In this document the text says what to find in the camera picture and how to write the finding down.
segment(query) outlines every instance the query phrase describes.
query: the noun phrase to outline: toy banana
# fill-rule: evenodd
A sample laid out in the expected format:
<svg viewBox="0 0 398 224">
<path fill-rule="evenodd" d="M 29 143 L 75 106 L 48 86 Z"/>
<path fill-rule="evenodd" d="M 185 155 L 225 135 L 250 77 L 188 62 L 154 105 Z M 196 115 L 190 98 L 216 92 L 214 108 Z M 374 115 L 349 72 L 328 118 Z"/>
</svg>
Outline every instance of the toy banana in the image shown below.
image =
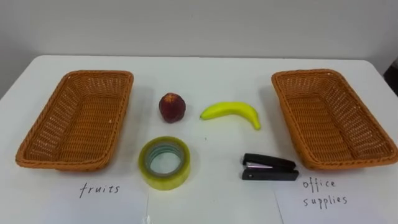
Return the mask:
<svg viewBox="0 0 398 224">
<path fill-rule="evenodd" d="M 200 115 L 201 119 L 208 120 L 225 116 L 229 114 L 236 114 L 246 118 L 253 125 L 254 129 L 260 130 L 261 124 L 257 111 L 247 103 L 243 102 L 221 102 L 207 107 Z"/>
</svg>

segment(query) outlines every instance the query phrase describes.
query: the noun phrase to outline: basket rim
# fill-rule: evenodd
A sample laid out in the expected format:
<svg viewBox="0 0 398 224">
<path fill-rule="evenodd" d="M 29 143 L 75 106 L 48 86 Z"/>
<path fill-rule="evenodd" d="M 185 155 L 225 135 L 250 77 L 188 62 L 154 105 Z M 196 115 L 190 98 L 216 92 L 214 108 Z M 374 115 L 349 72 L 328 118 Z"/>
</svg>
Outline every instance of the basket rim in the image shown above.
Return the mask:
<svg viewBox="0 0 398 224">
<path fill-rule="evenodd" d="M 25 159 L 24 154 L 27 148 L 30 146 L 32 143 L 32 138 L 34 137 L 34 134 L 37 132 L 37 130 L 41 127 L 41 124 L 43 123 L 44 119 L 48 115 L 48 112 L 50 111 L 52 105 L 56 102 L 58 97 L 60 96 L 60 91 L 63 89 L 63 87 L 67 84 L 67 80 L 72 76 L 72 75 L 78 75 L 78 74 L 108 74 L 108 73 L 117 73 L 118 75 L 122 75 L 127 79 L 127 85 L 124 87 L 123 96 L 124 98 L 129 95 L 129 92 L 131 91 L 132 88 L 132 83 L 134 82 L 134 75 L 129 72 L 129 71 L 124 71 L 124 70 L 75 70 L 68 72 L 66 75 L 62 77 L 60 82 L 58 83 L 57 87 L 55 88 L 54 92 L 52 93 L 50 99 L 44 106 L 44 109 L 40 112 L 39 117 L 36 119 L 34 122 L 33 126 L 27 133 L 25 139 L 21 143 L 18 152 L 16 154 L 16 163 L 20 166 L 24 167 L 31 167 L 31 168 L 53 168 L 57 169 L 56 166 L 62 166 L 62 167 L 68 167 L 68 166 L 84 166 L 88 164 L 102 164 L 106 163 L 107 161 L 104 161 L 106 159 L 110 159 L 111 155 L 111 149 L 112 146 L 115 144 L 117 141 L 117 136 L 118 136 L 118 130 L 121 128 L 121 125 L 123 122 L 120 122 L 122 120 L 122 113 L 124 110 L 126 110 L 126 106 L 128 104 L 128 100 L 121 100 L 119 104 L 119 111 L 118 111 L 118 118 L 117 121 L 114 122 L 114 126 L 112 128 L 112 135 L 109 137 L 109 141 L 107 143 L 106 149 L 103 151 L 102 155 L 99 156 L 96 159 L 89 159 L 85 161 L 80 161 L 80 162 L 63 162 L 63 161 L 37 161 L 37 160 L 31 160 L 31 159 Z"/>
<path fill-rule="evenodd" d="M 283 90 L 280 87 L 280 77 L 283 75 L 297 75 L 297 74 L 311 74 L 311 73 L 330 73 L 337 79 L 339 79 L 340 83 L 344 86 L 346 91 L 352 96 L 356 102 L 360 105 L 361 109 L 363 110 L 364 114 L 366 115 L 367 119 L 369 119 L 372 124 L 375 126 L 375 128 L 380 132 L 381 136 L 384 138 L 386 141 L 387 145 L 389 148 L 392 149 L 392 153 L 389 156 L 384 156 L 380 157 L 378 159 L 353 159 L 350 161 L 335 161 L 335 162 L 322 162 L 319 161 L 310 148 L 308 147 L 305 138 L 303 137 L 302 130 L 299 128 L 300 125 L 297 122 L 296 117 L 293 115 L 292 109 L 290 107 L 290 104 L 287 101 L 286 96 L 283 94 Z M 379 163 L 382 162 L 383 164 L 391 164 L 394 162 L 398 161 L 398 148 L 394 144 L 393 140 L 388 136 L 386 131 L 381 127 L 379 122 L 375 119 L 375 117 L 372 115 L 372 113 L 369 111 L 368 107 L 362 102 L 360 97 L 356 94 L 356 92 L 351 88 L 349 83 L 346 81 L 344 76 L 332 69 L 326 69 L 326 68 L 319 68 L 319 69 L 310 69 L 310 70 L 289 70 L 289 71 L 281 71 L 277 72 L 272 75 L 271 78 L 272 84 L 277 92 L 277 96 L 280 100 L 281 103 L 284 104 L 284 106 L 288 109 L 288 114 L 289 118 L 293 121 L 294 129 L 295 132 L 297 132 L 299 136 L 299 141 L 300 144 L 305 148 L 305 150 L 301 150 L 300 152 L 302 155 L 306 158 L 306 163 L 309 163 L 314 166 L 333 166 L 336 168 L 337 166 L 341 166 L 342 164 L 351 166 L 353 165 L 353 161 L 357 164 L 368 164 L 368 163 Z"/>
</svg>

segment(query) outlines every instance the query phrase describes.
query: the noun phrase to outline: white paper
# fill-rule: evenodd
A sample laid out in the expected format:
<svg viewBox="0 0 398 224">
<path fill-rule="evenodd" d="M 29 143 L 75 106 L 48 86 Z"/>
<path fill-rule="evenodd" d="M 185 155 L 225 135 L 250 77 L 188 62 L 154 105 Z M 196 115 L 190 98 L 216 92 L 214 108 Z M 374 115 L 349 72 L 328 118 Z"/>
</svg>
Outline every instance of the white paper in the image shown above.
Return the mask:
<svg viewBox="0 0 398 224">
<path fill-rule="evenodd" d="M 295 182 L 275 184 L 284 224 L 383 224 L 360 177 L 305 171 Z"/>
<path fill-rule="evenodd" d="M 82 180 L 49 194 L 41 223 L 132 223 L 146 218 L 147 192 L 127 179 Z"/>
</svg>

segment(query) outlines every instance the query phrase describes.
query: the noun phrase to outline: clear packing tape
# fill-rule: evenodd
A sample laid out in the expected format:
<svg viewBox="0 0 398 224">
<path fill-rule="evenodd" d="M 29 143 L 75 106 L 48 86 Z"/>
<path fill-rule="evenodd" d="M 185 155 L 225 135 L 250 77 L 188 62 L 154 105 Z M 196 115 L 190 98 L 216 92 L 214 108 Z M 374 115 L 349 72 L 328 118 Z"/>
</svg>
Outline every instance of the clear packing tape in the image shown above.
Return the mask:
<svg viewBox="0 0 398 224">
<path fill-rule="evenodd" d="M 180 164 L 172 172 L 163 174 L 150 168 L 152 161 L 160 154 L 173 153 L 180 159 Z M 157 190 L 172 190 L 182 185 L 190 173 L 190 152 L 181 140 L 162 136 L 149 141 L 141 150 L 138 158 L 139 169 L 145 182 Z"/>
</svg>

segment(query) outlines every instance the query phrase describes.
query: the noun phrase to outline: white wall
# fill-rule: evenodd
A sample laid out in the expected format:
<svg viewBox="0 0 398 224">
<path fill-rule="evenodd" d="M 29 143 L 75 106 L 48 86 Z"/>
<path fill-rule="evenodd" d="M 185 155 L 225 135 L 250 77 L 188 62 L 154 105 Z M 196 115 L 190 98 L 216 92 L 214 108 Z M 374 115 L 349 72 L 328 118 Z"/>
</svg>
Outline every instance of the white wall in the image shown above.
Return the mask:
<svg viewBox="0 0 398 224">
<path fill-rule="evenodd" d="M 40 54 L 363 58 L 384 72 L 398 1 L 2 0 L 0 96 Z"/>
</svg>

